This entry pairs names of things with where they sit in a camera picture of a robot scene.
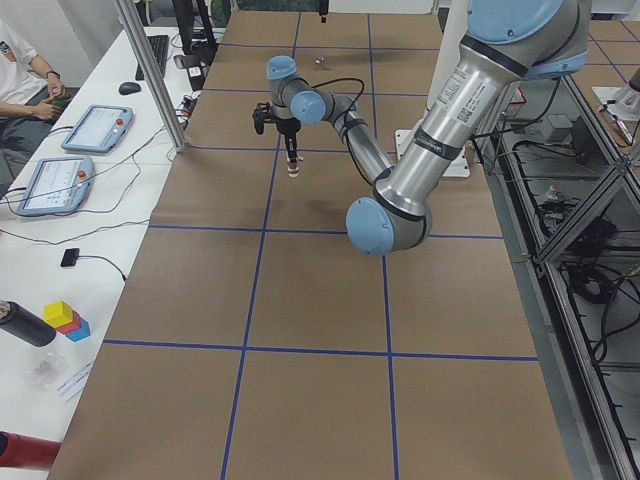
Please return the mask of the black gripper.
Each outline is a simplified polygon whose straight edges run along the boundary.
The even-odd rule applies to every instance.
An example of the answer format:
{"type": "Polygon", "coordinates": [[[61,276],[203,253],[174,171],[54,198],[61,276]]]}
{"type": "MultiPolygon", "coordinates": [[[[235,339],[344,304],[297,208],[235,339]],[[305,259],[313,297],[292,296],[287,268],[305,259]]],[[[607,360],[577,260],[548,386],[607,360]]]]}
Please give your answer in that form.
{"type": "Polygon", "coordinates": [[[278,118],[276,121],[277,131],[284,136],[287,158],[289,163],[298,162],[296,134],[301,130],[301,122],[295,117],[288,119],[278,118]]]}

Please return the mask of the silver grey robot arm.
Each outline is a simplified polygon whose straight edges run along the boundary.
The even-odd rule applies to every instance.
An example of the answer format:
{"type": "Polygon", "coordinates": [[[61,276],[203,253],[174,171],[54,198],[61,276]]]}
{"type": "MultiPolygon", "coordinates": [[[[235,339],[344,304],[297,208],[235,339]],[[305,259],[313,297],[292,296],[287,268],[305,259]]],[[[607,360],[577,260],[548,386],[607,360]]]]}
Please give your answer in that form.
{"type": "Polygon", "coordinates": [[[376,256],[413,248],[431,230],[428,195],[501,92],[515,82],[558,78],[584,66],[591,8],[589,1],[469,2],[459,62],[397,163],[387,158],[354,99],[312,87],[285,55],[266,65],[271,99],[256,106],[254,128],[263,133],[265,124],[276,125],[295,175],[296,133],[303,125],[330,123],[372,187],[371,196],[347,211],[351,243],[376,256]]]}

